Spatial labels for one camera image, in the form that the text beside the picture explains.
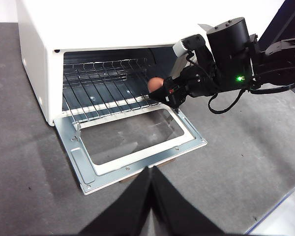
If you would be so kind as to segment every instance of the egg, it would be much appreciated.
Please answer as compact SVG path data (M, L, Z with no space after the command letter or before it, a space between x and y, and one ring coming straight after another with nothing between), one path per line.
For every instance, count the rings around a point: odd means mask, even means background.
M153 77L148 81L147 88L149 92L154 92L155 90L162 87L163 83L164 83L164 79L160 77Z

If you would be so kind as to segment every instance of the oven rack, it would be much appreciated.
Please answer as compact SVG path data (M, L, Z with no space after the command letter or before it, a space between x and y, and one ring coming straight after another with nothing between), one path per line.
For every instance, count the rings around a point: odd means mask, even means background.
M148 97L147 59L64 64L62 109L76 124L158 105Z

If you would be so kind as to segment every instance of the white toaster oven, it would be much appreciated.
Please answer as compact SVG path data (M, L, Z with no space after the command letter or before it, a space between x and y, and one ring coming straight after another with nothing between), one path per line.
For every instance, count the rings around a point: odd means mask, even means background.
M201 28L103 4L17 1L24 68L85 195L207 144L147 89L181 71L172 46Z

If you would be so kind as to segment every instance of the table surface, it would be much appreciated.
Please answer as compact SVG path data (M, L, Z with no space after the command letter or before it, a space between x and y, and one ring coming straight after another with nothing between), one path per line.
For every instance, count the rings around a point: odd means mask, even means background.
M56 130L40 111L21 62L16 23L0 23L0 235L74 234L130 184L84 196ZM237 92L219 95L216 109ZM295 186L295 94L245 93L223 115L208 98L181 110L208 145L160 167L198 210L243 233ZM153 217L145 227L155 235Z

